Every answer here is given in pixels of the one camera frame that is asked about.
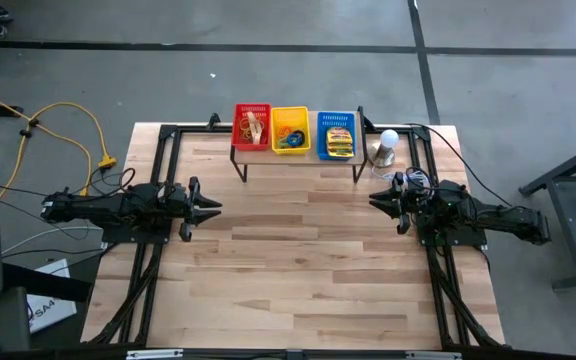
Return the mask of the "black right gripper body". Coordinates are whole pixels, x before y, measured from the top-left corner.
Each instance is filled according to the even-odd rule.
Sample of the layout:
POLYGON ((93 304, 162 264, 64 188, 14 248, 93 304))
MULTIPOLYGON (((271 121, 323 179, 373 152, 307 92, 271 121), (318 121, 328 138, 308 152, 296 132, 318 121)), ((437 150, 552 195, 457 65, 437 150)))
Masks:
POLYGON ((402 235, 410 228, 410 215, 419 212, 421 203, 431 195, 430 181, 425 172, 396 172, 391 185, 401 189, 401 196, 395 200, 401 204, 402 214, 398 218, 397 233, 402 235))

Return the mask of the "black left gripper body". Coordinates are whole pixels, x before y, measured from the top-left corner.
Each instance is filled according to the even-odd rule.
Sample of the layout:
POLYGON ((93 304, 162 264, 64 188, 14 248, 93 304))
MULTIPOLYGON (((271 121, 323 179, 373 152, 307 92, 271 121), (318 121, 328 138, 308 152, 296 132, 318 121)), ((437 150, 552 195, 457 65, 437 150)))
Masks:
POLYGON ((199 180, 196 176, 192 176, 188 187, 179 184, 174 185, 171 193, 164 201, 164 217, 182 219, 179 236, 183 242, 191 241, 191 227, 200 223, 202 213, 197 203, 199 195, 199 180))

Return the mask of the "red plastic basket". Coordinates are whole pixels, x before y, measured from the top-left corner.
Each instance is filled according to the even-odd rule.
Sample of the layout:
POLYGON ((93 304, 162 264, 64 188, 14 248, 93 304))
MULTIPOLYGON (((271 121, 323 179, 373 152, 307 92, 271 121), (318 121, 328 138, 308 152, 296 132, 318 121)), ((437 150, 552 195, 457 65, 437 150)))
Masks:
POLYGON ((232 145, 240 151, 263 151, 267 150, 270 141, 270 120, 271 120, 271 105, 270 104, 236 104, 234 112, 234 120, 232 124, 232 145), (254 145, 248 140, 244 140, 241 137, 240 132, 240 121, 247 118, 247 113, 253 112, 258 120, 261 120, 265 124, 265 130, 263 131, 262 142, 259 145, 254 145))

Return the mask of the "orange rubber band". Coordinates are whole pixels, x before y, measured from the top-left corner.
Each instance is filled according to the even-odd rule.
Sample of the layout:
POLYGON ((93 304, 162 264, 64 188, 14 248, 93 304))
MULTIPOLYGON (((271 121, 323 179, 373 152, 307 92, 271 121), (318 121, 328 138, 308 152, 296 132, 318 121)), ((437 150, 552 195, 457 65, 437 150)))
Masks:
MULTIPOLYGON (((262 136, 263 136, 263 131, 265 130, 265 124, 259 120, 262 124, 262 136)), ((250 129, 249 129, 249 124, 248 124, 248 118, 242 119, 240 121, 240 132, 241 132, 241 137, 244 140, 248 140, 249 142, 252 143, 252 139, 251 139, 251 135, 250 135, 250 129)))

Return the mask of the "wide tan rubber band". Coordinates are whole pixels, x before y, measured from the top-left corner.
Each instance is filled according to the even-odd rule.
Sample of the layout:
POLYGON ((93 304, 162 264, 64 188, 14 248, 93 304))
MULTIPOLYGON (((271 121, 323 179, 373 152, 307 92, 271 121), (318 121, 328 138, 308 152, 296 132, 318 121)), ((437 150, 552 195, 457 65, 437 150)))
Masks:
POLYGON ((247 118, 248 118, 248 124, 249 124, 252 143, 254 145, 259 145, 261 142, 261 136, 262 136, 262 124, 255 117, 253 112, 248 112, 247 118))

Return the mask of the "blue plastic basket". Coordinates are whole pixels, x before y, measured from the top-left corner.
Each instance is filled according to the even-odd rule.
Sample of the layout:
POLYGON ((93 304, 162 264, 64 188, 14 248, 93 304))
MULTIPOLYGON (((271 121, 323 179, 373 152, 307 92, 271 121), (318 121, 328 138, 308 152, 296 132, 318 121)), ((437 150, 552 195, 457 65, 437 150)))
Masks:
POLYGON ((355 115, 349 112, 319 112, 317 114, 316 152, 320 160, 329 160, 326 151, 326 132, 329 127, 346 127, 353 135, 356 153, 355 115))

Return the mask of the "yellow plastic basket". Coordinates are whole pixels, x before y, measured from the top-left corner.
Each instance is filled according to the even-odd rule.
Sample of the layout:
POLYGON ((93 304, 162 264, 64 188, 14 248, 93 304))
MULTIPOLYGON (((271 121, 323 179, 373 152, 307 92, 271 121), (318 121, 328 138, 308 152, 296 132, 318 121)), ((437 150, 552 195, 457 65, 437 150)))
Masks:
POLYGON ((311 147, 310 121, 308 109, 299 107, 275 107, 271 110, 271 147, 278 155, 305 155, 311 147), (279 149, 278 130, 281 126, 293 128, 286 137, 289 148, 279 149))

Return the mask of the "white light bulb lamp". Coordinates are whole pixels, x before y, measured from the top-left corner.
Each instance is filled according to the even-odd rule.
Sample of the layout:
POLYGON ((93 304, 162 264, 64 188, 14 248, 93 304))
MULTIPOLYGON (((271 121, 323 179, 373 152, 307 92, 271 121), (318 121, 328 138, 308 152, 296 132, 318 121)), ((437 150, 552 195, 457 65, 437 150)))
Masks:
POLYGON ((394 148, 399 142, 399 135, 392 129, 384 130, 378 142, 375 142, 369 151, 372 164, 377 168, 386 168, 394 163, 394 148))

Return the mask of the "wooden shelf riser black legs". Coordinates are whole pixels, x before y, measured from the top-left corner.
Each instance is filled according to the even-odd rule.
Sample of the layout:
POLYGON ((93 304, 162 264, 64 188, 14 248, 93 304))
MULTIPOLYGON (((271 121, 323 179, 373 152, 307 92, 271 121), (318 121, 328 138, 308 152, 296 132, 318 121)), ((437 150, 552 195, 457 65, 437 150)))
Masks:
POLYGON ((249 165, 295 165, 295 166, 335 166, 347 165, 352 167, 353 182, 356 183, 368 162, 366 126, 372 123, 364 116, 364 109, 359 106, 356 111, 341 111, 341 114, 349 115, 353 121, 351 129, 354 131, 355 156, 348 160, 330 160, 319 157, 318 116, 320 111, 310 111, 310 134, 311 148, 303 154, 277 154, 271 148, 260 151, 240 151, 234 146, 230 150, 230 161, 237 170, 241 180, 247 181, 249 165))

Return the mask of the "black flat bar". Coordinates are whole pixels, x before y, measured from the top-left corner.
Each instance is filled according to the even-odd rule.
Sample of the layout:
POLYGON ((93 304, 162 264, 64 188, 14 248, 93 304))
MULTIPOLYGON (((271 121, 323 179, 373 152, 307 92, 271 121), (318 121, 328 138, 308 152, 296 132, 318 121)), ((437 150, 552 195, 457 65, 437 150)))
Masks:
POLYGON ((92 284, 82 280, 59 277, 17 265, 2 265, 5 288, 22 287, 31 295, 84 302, 88 299, 92 284))

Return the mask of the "white printed paper sheet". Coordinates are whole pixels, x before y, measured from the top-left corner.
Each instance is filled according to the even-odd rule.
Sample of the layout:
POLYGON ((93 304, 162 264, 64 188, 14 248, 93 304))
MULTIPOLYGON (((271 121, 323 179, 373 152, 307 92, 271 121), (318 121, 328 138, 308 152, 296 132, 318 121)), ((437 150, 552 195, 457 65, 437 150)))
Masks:
MULTIPOLYGON (((36 271, 58 277, 70 277, 66 259, 36 268, 36 271)), ((32 334, 77 314, 76 304, 73 301, 38 295, 27 296, 27 310, 32 334)))

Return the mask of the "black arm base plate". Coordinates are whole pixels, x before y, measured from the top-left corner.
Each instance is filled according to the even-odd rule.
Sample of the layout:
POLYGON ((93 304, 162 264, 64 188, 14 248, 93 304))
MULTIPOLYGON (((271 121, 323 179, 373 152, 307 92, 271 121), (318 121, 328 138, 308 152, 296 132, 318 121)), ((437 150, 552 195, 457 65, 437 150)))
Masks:
POLYGON ((422 246, 482 246, 487 244, 484 230, 469 225, 438 227, 430 223, 419 222, 417 230, 422 246))
POLYGON ((172 221, 156 220, 145 225, 121 224, 103 227, 105 243, 164 244, 170 238, 172 221))

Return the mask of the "black metal table frame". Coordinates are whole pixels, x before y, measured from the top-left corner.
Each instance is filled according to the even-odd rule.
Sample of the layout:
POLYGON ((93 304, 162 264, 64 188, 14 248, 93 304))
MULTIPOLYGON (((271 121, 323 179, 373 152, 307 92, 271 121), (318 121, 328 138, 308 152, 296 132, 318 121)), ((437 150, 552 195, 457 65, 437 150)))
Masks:
POLYGON ((414 232, 372 208, 381 176, 364 167, 230 161, 226 125, 138 123, 126 163, 138 181, 198 176, 220 216, 160 250, 159 271, 127 320, 152 347, 431 349, 470 343, 450 305, 437 307, 414 232))

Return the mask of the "silver metal bracket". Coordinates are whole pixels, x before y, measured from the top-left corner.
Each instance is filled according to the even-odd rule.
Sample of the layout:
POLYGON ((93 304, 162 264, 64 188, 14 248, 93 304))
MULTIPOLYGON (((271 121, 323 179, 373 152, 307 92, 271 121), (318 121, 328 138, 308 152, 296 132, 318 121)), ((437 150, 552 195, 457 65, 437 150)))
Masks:
POLYGON ((461 353, 443 351, 407 351, 406 360, 463 360, 461 353))
POLYGON ((183 355, 183 349, 141 349, 128 351, 125 360, 171 360, 183 355))

